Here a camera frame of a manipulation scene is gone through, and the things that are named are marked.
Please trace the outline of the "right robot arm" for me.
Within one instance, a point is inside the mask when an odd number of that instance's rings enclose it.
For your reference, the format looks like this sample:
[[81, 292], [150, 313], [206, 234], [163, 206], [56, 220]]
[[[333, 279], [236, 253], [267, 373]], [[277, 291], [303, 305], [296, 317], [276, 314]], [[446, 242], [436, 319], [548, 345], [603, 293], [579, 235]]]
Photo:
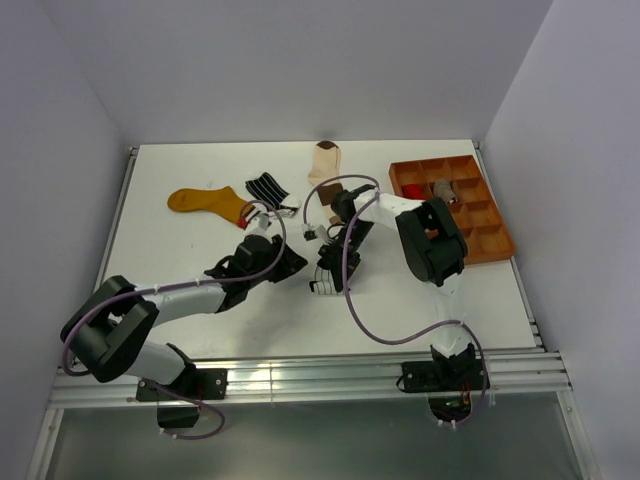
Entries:
[[311, 290], [342, 294], [356, 324], [377, 343], [398, 346], [428, 334], [432, 359], [427, 375], [443, 389], [457, 388], [467, 377], [483, 371], [481, 347], [470, 328], [460, 319], [440, 320], [424, 330], [399, 340], [386, 340], [368, 330], [355, 312], [349, 281], [361, 263], [359, 248], [376, 225], [399, 235], [406, 264], [413, 276], [436, 288], [449, 302], [456, 293], [468, 247], [443, 200], [411, 200], [382, 194], [371, 184], [338, 191], [331, 203], [340, 230], [325, 237], [320, 247]]

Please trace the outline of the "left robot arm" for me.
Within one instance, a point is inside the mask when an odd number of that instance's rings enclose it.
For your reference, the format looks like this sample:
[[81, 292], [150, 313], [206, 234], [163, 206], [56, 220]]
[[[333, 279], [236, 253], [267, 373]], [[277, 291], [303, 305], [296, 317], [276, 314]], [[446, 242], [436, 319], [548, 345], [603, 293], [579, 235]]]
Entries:
[[97, 381], [122, 375], [155, 380], [172, 399], [195, 386], [190, 359], [174, 346], [148, 340], [161, 324], [197, 314], [226, 312], [263, 282], [279, 283], [308, 261], [284, 238], [250, 234], [235, 252], [191, 281], [141, 289], [121, 275], [108, 278], [64, 325], [60, 339]]

